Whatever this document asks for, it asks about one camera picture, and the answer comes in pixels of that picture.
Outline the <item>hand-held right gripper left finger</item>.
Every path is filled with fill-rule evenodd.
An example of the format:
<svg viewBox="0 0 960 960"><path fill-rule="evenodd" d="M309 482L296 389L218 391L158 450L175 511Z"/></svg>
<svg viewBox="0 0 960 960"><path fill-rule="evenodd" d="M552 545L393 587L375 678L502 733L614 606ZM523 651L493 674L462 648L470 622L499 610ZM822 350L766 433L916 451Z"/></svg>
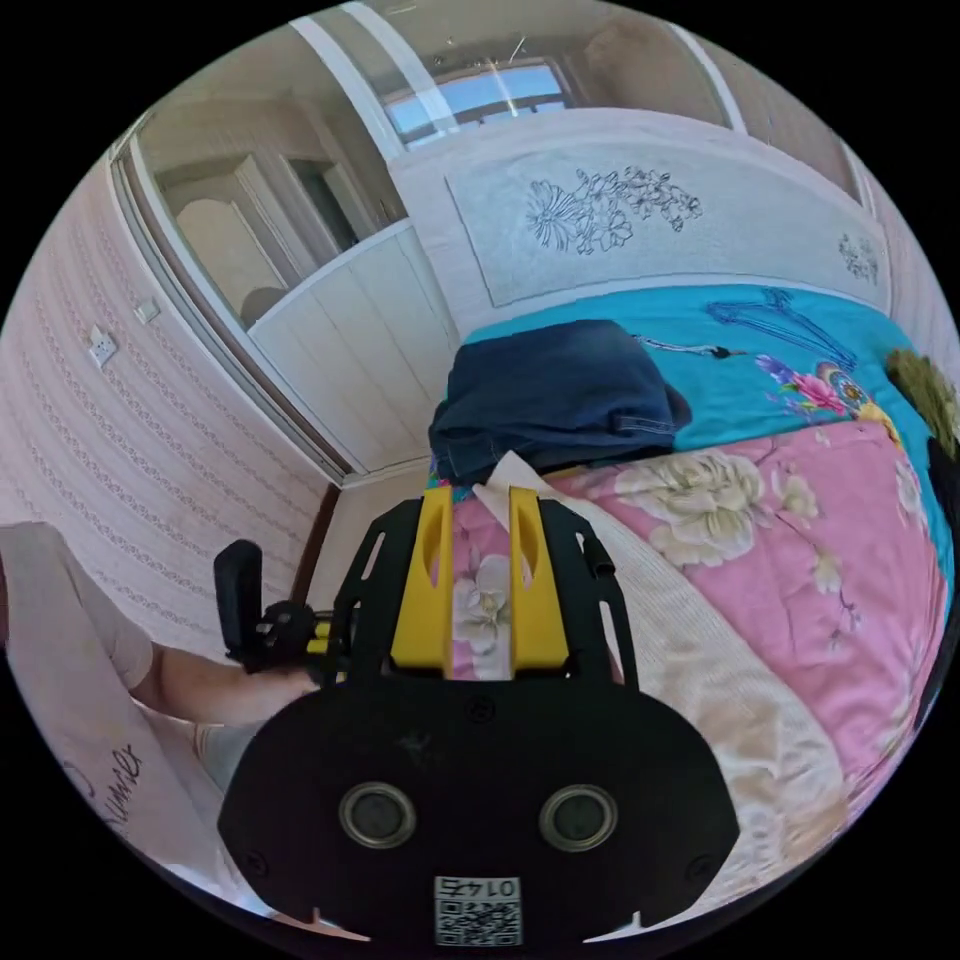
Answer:
<svg viewBox="0 0 960 960"><path fill-rule="evenodd" d="M453 667L452 489L426 490L390 648L397 669Z"/></svg>

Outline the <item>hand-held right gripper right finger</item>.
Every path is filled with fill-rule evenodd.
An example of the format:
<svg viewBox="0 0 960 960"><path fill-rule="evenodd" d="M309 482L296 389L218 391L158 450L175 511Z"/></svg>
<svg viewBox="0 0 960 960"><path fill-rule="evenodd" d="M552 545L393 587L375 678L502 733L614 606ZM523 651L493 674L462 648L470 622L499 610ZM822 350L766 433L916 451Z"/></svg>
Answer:
<svg viewBox="0 0 960 960"><path fill-rule="evenodd" d="M509 490L511 670L563 672L569 647L537 493Z"/></svg>

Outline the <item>person's left hand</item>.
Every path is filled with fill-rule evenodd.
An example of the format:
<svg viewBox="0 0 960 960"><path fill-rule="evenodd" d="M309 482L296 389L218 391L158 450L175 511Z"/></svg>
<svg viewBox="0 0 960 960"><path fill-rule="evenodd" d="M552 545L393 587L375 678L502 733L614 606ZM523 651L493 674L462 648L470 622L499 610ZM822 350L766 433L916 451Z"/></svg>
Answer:
<svg viewBox="0 0 960 960"><path fill-rule="evenodd" d="M321 685L303 668L270 670L253 674L250 685L263 709L278 711L294 700L317 692Z"/></svg>

